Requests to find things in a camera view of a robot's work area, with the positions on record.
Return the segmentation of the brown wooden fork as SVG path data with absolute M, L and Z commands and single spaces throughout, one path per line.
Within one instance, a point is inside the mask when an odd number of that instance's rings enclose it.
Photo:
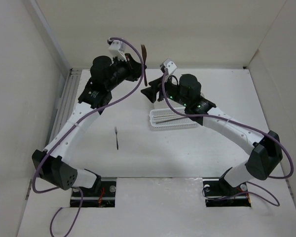
M 143 59 L 143 63 L 144 63 L 144 84 L 145 84 L 145 86 L 147 86 L 148 85 L 147 74 L 146 74 L 147 49 L 144 44 L 141 44 L 141 52 L 142 52 L 142 59 Z

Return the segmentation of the silver metal chopstick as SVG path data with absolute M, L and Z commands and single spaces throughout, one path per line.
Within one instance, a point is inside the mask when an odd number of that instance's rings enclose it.
M 171 122 L 171 121 L 176 121 L 176 120 L 181 120 L 181 119 L 185 119 L 185 117 L 171 118 L 171 119 L 157 121 L 155 123 L 160 124 L 160 123 Z

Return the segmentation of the small black two-prong fork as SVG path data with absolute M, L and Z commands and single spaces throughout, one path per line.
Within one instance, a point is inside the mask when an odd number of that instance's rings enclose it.
M 116 140 L 116 149 L 119 150 L 119 144 L 118 144 L 118 131 L 117 127 L 114 127 L 114 132 L 115 132 L 115 140 Z

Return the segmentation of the long black chopstick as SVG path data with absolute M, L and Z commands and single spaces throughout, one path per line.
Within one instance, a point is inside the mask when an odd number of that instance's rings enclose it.
M 172 118 L 172 117 L 181 117 L 178 114 L 168 114 L 168 115 L 154 115 L 153 118 Z

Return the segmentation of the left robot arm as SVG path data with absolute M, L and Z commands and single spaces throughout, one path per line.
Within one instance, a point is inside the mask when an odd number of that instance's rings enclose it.
M 123 81 L 137 81 L 146 69 L 145 62 L 136 62 L 127 53 L 126 60 L 98 56 L 93 60 L 88 80 L 78 102 L 65 125 L 43 151 L 35 150 L 32 160 L 39 177 L 56 188 L 83 188 L 95 196 L 101 188 L 101 177 L 87 169 L 69 165 L 74 148 L 89 126 L 102 114 L 112 99 L 112 90 Z

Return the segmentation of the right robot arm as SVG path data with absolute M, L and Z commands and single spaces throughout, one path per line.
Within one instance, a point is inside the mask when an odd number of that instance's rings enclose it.
M 142 89 L 152 103 L 170 99 L 185 107 L 189 119 L 212 129 L 237 144 L 248 155 L 247 161 L 228 169 L 218 181 L 223 194 L 231 194 L 251 179 L 266 180 L 283 158 L 279 136 L 273 131 L 263 135 L 242 127 L 223 113 L 213 102 L 201 95 L 201 83 L 194 75 L 181 75 L 178 84 L 158 78 Z

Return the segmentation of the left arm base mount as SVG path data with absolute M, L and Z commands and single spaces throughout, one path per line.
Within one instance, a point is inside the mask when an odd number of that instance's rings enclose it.
M 81 187 L 83 200 L 81 207 L 111 208 L 115 207 L 117 178 L 103 178 L 96 191 Z

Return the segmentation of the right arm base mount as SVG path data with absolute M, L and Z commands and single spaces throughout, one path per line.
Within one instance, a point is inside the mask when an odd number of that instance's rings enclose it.
M 219 178 L 204 178 L 202 182 L 206 207 L 251 207 L 246 183 L 234 188 L 222 184 Z

